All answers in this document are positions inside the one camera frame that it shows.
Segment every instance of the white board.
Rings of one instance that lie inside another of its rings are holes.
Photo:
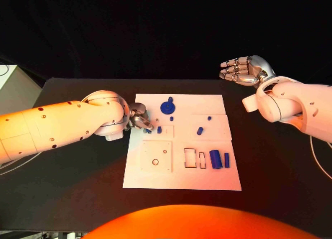
[[[169,97],[174,98],[175,112],[165,115],[161,105]],[[140,129],[132,129],[123,187],[241,191],[223,96],[138,94],[136,102],[148,107],[155,130],[149,134]],[[198,127],[204,127],[203,135],[197,134]],[[148,143],[151,146],[146,147],[143,144],[149,141],[153,143]],[[166,142],[171,143],[171,148],[162,155]],[[185,167],[185,148],[195,149],[197,168]],[[216,149],[220,151],[223,165],[224,153],[230,153],[230,168],[213,169],[210,151]],[[205,168],[200,167],[201,152],[205,155]],[[166,171],[169,156],[172,166]]]

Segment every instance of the robotic hand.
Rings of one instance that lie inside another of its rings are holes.
[[[127,104],[112,91],[97,91],[84,100],[38,107],[0,116],[0,164],[87,139],[123,138],[130,128],[153,130],[146,106]]]
[[[257,92],[243,100],[247,112],[259,110],[267,121],[292,124],[304,133],[332,143],[332,86],[306,85],[276,73],[257,55],[221,63],[220,77]]]

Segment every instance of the black tabletop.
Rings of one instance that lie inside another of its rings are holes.
[[[138,93],[221,94],[243,191],[123,188],[130,132],[112,142],[93,135],[0,177],[0,230],[88,232],[138,210],[200,204],[257,213],[332,237],[332,180],[317,165],[309,136],[246,112],[241,100],[253,87],[224,80],[52,78],[35,106],[81,100],[97,90],[117,92],[127,102]],[[332,173],[332,152],[317,139],[315,150]]]

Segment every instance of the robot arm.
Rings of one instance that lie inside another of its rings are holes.
[[[93,134],[112,141],[123,137],[125,129],[153,129],[143,104],[130,107],[110,91],[97,91],[87,100],[88,103],[70,101],[0,116],[0,164]]]
[[[332,143],[332,86],[306,85],[276,76],[260,56],[221,63],[220,77],[254,86],[257,92],[243,100],[247,112],[259,110],[270,122],[292,124],[304,133]]]

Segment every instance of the blue object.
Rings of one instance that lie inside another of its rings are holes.
[[[221,162],[221,157],[220,157],[220,152],[218,150],[210,151],[211,155],[211,166],[214,169],[223,168],[223,162]]]
[[[230,154],[226,153],[226,168],[230,168]]]
[[[162,103],[161,110],[166,115],[175,112],[174,98],[169,97],[168,101]]]
[[[197,131],[197,134],[198,134],[198,135],[203,135],[203,132],[204,132],[204,128],[200,127],[200,128],[198,128],[198,131]]]

